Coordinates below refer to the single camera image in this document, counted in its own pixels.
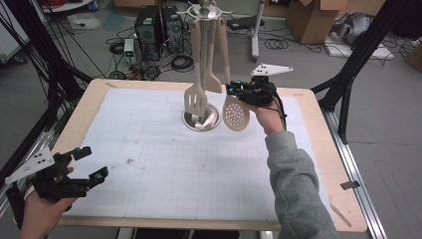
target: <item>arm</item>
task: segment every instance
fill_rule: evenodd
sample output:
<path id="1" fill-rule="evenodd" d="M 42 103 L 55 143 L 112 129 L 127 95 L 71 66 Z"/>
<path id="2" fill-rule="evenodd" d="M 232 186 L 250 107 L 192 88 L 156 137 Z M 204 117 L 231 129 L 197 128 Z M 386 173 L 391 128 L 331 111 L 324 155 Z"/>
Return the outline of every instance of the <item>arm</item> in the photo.
<path id="1" fill-rule="evenodd" d="M 298 149 L 295 136 L 285 131 L 275 103 L 269 109 L 247 106 L 267 134 L 267 164 L 276 195 L 276 213 L 282 225 L 279 238 L 338 238 L 332 220 L 318 194 L 314 164 Z"/>

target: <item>round metal base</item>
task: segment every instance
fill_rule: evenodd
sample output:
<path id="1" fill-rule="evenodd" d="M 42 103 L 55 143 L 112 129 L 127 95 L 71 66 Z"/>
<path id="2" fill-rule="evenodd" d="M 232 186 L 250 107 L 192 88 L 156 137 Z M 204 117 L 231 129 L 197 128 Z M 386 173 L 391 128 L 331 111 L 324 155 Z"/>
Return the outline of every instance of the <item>round metal base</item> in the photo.
<path id="1" fill-rule="evenodd" d="M 195 131 L 208 131 L 216 127 L 220 121 L 220 112 L 213 105 L 208 104 L 203 117 L 199 117 L 183 111 L 184 124 Z"/>
<path id="2" fill-rule="evenodd" d="M 192 5 L 187 13 L 196 20 L 217 20 L 222 11 L 213 5 L 210 5 L 208 9 L 202 9 L 199 5 Z"/>

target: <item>slotted spoon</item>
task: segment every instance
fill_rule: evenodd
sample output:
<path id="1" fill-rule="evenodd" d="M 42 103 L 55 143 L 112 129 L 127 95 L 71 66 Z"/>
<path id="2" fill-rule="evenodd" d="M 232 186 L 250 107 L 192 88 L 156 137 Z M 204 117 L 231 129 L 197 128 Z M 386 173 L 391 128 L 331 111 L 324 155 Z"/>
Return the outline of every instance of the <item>slotted spoon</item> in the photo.
<path id="1" fill-rule="evenodd" d="M 201 87 L 201 72 L 200 72 L 200 41 L 201 32 L 198 21 L 192 21 L 190 29 L 190 36 L 192 40 L 192 56 L 194 62 L 195 82 L 193 86 L 188 88 L 184 93 L 185 111 L 187 113 L 203 117 L 207 110 L 208 99 L 204 90 Z"/>
<path id="2" fill-rule="evenodd" d="M 215 41 L 215 27 L 217 20 L 209 21 L 209 37 L 208 37 L 208 60 L 207 60 L 207 73 L 205 79 L 205 90 L 221 94 L 223 92 L 221 88 L 221 82 L 212 73 L 212 61 L 214 57 L 214 41 Z"/>
<path id="3" fill-rule="evenodd" d="M 220 43 L 220 51 L 223 55 L 224 75 L 226 83 L 230 84 L 230 66 L 229 66 L 229 49 L 227 44 L 226 25 L 223 18 L 217 21 L 217 35 Z M 226 101 L 223 106 L 223 121 L 226 126 L 233 131 L 241 131 L 249 123 L 249 110 L 245 108 L 242 102 L 235 97 L 226 95 Z"/>

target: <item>hand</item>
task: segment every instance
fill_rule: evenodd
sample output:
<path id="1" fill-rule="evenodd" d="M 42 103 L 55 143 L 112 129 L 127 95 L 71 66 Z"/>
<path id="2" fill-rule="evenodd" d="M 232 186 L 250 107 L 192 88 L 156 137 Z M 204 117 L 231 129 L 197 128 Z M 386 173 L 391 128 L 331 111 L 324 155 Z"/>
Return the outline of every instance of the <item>hand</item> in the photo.
<path id="1" fill-rule="evenodd" d="M 45 239 L 56 227 L 62 214 L 77 198 L 63 198 L 52 202 L 32 191 L 25 200 L 25 214 L 20 238 Z"/>
<path id="2" fill-rule="evenodd" d="M 249 104 L 245 104 L 245 106 L 257 115 L 258 122 L 264 128 L 266 135 L 285 131 L 275 102 L 271 102 L 267 108 L 258 108 Z"/>

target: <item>gray sleeve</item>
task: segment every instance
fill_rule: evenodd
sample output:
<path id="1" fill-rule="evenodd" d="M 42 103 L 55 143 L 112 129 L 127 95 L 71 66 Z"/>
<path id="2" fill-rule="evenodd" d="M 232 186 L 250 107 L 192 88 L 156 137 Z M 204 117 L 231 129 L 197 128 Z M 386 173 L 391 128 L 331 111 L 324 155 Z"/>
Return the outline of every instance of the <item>gray sleeve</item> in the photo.
<path id="1" fill-rule="evenodd" d="M 289 131 L 266 137 L 270 181 L 276 195 L 276 213 L 282 225 L 279 238 L 338 238 L 320 201 L 314 164 L 298 149 Z"/>

